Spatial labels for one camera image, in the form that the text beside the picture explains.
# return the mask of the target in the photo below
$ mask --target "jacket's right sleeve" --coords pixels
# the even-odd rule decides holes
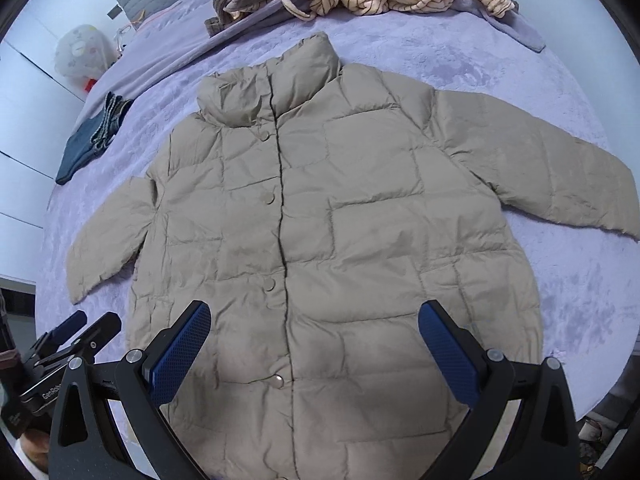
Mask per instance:
[[[73,304],[136,254],[156,214],[156,197],[153,180],[130,178],[84,225],[66,257],[66,284]]]
[[[436,91],[429,130],[503,204],[552,222],[640,238],[631,171],[594,144],[474,92]]]

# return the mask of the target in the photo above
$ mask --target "cabinet door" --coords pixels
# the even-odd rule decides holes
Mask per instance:
[[[0,183],[0,213],[43,227],[53,179],[0,153]]]
[[[0,213],[0,277],[35,284],[42,229]]]
[[[83,102],[0,43],[0,151],[55,178]]]

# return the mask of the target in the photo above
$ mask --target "red object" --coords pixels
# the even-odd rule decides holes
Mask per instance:
[[[85,92],[90,92],[91,88],[94,87],[94,85],[98,82],[97,79],[89,79],[89,81],[87,82],[86,86],[84,87],[84,91]]]

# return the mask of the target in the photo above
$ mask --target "puffer jacket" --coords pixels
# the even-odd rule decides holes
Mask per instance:
[[[81,230],[67,279],[78,302],[138,255],[130,348],[209,304],[165,413],[217,478],[417,480],[465,413],[418,333],[423,301],[541,359],[501,203],[640,235],[614,156],[487,95],[342,66],[324,34],[204,78],[198,102]]]

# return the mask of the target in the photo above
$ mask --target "blue gripper pad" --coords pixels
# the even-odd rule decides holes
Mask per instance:
[[[418,329],[453,395],[473,408],[480,398],[478,371],[428,302],[420,307]]]
[[[149,396],[156,408],[174,400],[211,328],[211,311],[201,304],[178,332],[149,377]]]

